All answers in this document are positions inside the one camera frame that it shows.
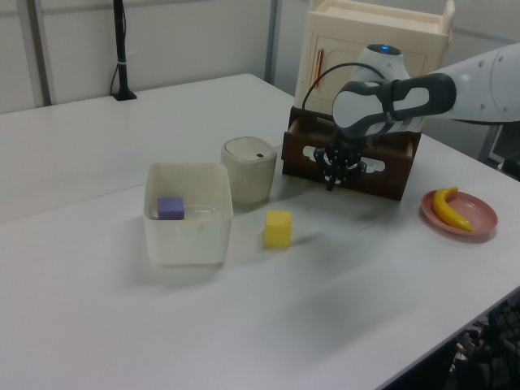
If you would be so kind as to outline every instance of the white wall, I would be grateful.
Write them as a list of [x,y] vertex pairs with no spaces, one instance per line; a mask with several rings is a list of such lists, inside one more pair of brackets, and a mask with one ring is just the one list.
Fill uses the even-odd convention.
[[[53,103],[106,96],[117,57],[107,0],[43,0]],[[271,0],[125,0],[134,92],[239,73],[263,78]]]
[[[442,14],[446,0],[358,0],[412,11]],[[309,0],[278,0],[271,82],[294,94]],[[518,0],[455,0],[453,42],[443,66],[520,41]],[[473,158],[479,156],[487,126],[428,119],[423,131]]]
[[16,0],[0,1],[0,114],[41,105],[37,75],[29,71],[19,11]]

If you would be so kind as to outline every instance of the cabinet door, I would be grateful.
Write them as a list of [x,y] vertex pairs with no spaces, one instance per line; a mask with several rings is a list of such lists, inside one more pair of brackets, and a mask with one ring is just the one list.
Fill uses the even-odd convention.
[[[312,77],[307,88],[314,83],[319,74],[340,63],[351,63],[358,60],[359,54],[368,45],[359,42],[345,41],[331,37],[320,37],[316,41]],[[410,76],[420,76],[426,60],[424,54],[402,51],[406,70]],[[313,102],[320,106],[332,106],[332,101],[340,89],[350,80],[353,67],[341,67],[324,76],[310,95]]]

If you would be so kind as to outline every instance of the black cable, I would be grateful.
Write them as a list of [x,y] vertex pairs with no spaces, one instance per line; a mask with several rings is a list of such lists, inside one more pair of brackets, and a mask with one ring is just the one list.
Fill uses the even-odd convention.
[[115,75],[117,75],[118,70],[119,70],[119,64],[117,64],[115,66],[114,75],[112,76],[112,81],[110,82],[110,92],[108,93],[109,95],[112,94],[112,87],[114,86]]
[[384,76],[383,74],[378,71],[376,68],[374,67],[371,67],[370,65],[366,65],[365,63],[340,63],[339,65],[335,65],[334,67],[331,67],[329,69],[327,69],[324,73],[322,73],[321,75],[319,75],[319,77],[316,79],[316,81],[310,86],[309,88],[309,91],[307,91],[307,94],[306,96],[303,98],[303,103],[301,104],[301,109],[303,111],[306,110],[306,102],[307,102],[307,99],[309,98],[309,95],[310,93],[312,92],[312,90],[314,89],[314,87],[318,84],[318,82],[324,77],[326,76],[327,74],[329,74],[330,72],[338,69],[339,67],[365,67],[366,69],[370,69],[371,71],[373,71],[377,76],[381,77],[382,79],[384,79]]
[[[121,3],[121,8],[123,10],[123,42],[125,42],[126,39],[127,39],[127,14],[124,12],[124,4],[123,3]],[[117,71],[118,70],[119,70],[119,62],[115,66],[114,75],[112,76],[112,81],[110,82],[110,92],[108,93],[109,95],[112,94],[112,87],[114,87],[115,75],[117,75]]]

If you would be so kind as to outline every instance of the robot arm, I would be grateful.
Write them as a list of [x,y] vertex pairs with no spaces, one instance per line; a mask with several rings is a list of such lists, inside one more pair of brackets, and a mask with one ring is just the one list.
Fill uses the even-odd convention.
[[[385,57],[399,51],[390,49],[379,50],[372,58],[377,58],[375,61],[381,65]],[[332,116],[337,131],[346,141],[371,134],[408,131],[406,126],[389,128],[388,125],[429,115],[480,122],[520,120],[519,63],[520,44],[515,44],[425,76],[350,81],[336,96]]]
[[337,94],[334,136],[326,148],[314,152],[328,190],[365,173],[359,150],[368,136],[417,132],[422,117],[430,115],[479,122],[520,120],[520,43],[414,78],[408,77],[401,52],[391,46],[369,45],[358,62],[378,69],[386,79],[372,81],[370,71],[356,69],[353,80]]

